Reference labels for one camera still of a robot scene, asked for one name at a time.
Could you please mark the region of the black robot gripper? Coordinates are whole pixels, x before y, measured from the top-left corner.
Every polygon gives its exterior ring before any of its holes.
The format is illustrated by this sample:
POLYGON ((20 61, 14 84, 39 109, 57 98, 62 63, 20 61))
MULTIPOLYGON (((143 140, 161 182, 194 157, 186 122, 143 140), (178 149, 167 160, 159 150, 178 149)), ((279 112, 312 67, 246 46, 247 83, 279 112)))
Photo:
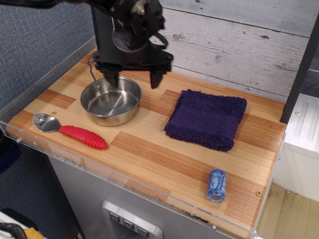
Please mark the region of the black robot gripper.
POLYGON ((149 71, 151 88, 155 89, 160 85, 163 75, 171 70, 173 55, 151 45, 133 52, 111 46, 98 49, 92 54, 92 60, 112 87, 118 87, 119 73, 122 71, 149 71))

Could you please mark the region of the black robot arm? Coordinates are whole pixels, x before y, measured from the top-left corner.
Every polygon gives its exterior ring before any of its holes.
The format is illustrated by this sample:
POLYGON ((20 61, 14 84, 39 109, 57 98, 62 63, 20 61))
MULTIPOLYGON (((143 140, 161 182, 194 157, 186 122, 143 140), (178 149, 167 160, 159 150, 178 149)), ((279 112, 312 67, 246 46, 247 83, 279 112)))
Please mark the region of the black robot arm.
POLYGON ((148 71, 151 88, 171 70, 173 55, 160 34, 165 28, 158 0, 87 0, 97 41, 95 67, 113 86, 122 71, 148 71))

